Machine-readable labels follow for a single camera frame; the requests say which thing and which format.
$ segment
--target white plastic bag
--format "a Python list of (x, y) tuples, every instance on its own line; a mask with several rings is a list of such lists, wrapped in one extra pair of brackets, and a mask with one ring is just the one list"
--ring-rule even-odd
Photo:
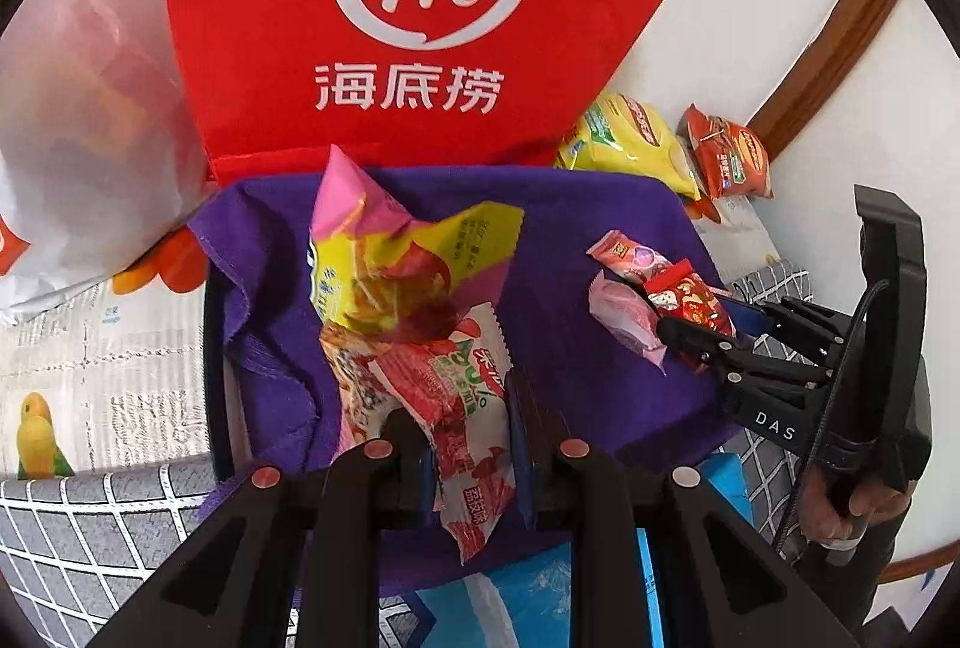
[(0, 37), (0, 322), (125, 269), (208, 193), (169, 41), (147, 52), (120, 19), (142, 1), (116, 1), (26, 0)]

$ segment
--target gray checkered cloth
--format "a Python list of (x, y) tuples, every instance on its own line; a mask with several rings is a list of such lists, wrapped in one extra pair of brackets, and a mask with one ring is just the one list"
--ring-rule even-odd
[[(731, 287), (748, 301), (811, 298), (808, 273), (780, 261)], [(755, 351), (793, 360), (797, 353), (760, 337)], [(740, 456), (754, 525), (772, 539), (793, 484), (793, 457), (744, 430), (723, 446)], [(0, 484), (0, 572), (40, 636), (53, 648), (83, 648), (198, 522), (214, 488), (208, 458), (152, 469), (64, 480)], [(784, 552), (803, 547), (791, 529)], [(406, 648), (419, 618), (401, 597), (380, 602), (379, 648)], [(293, 648), (296, 610), (287, 646)]]

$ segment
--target yellow snack bag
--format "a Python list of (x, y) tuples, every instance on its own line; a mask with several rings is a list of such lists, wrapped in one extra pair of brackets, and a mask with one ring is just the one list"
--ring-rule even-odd
[(496, 304), (522, 221), (496, 202), (414, 220), (333, 148), (311, 221), (311, 301), (324, 323), (368, 337), (445, 338), (467, 310)]
[(697, 200), (683, 148), (656, 109), (603, 91), (560, 144), (554, 167), (583, 172), (651, 176)]

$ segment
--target brown wooden trim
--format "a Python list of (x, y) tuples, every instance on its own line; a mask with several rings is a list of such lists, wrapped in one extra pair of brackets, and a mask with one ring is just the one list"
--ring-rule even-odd
[(846, 79), (896, 0), (839, 0), (822, 31), (806, 48), (749, 127), (773, 160), (806, 127)]
[(904, 559), (902, 562), (887, 565), (887, 568), (880, 573), (880, 582), (894, 583), (917, 575), (925, 575), (932, 569), (939, 569), (954, 562), (958, 557), (960, 557), (960, 539), (935, 551), (915, 556), (913, 559)]

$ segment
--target black cable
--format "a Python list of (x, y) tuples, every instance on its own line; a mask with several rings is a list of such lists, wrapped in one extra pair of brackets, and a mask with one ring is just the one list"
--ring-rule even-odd
[(790, 489), (790, 496), (786, 502), (784, 517), (781, 517), (781, 522), (779, 522), (779, 526), (776, 527), (773, 546), (777, 553), (781, 552), (782, 548), (784, 547), (784, 542), (786, 542), (787, 527), (790, 525), (790, 519), (797, 510), (797, 502), (800, 499), (800, 489), (803, 488), (803, 476), (806, 474), (806, 469), (808, 468), (810, 461), (813, 459), (814, 454), (820, 449), (820, 444), (823, 441), (824, 434), (827, 432), (827, 423), (829, 422), (830, 411), (832, 411), (833, 405), (837, 401), (837, 395), (840, 392), (840, 387), (843, 385), (844, 374), (850, 365), (851, 357), (853, 357), (851, 355), (854, 351), (853, 343), (860, 335), (860, 329), (863, 328), (865, 319), (867, 317), (867, 310), (870, 309), (872, 303), (874, 303), (877, 297), (889, 286), (889, 280), (880, 280), (880, 282), (875, 282), (874, 284), (870, 285), (870, 288), (867, 288), (867, 290), (865, 290), (863, 295), (860, 297), (860, 300), (856, 305), (856, 309), (853, 311), (853, 322), (851, 323), (850, 330), (847, 332), (846, 346), (844, 347), (843, 354), (840, 356), (840, 364), (837, 365), (837, 368), (833, 373), (833, 390), (827, 397), (826, 403), (824, 403), (824, 411), (820, 413), (820, 422), (817, 424), (817, 430), (813, 434), (813, 439), (810, 440), (808, 449), (803, 455), (803, 458), (800, 459), (800, 465), (797, 467), (797, 473), (793, 479), (793, 488)]

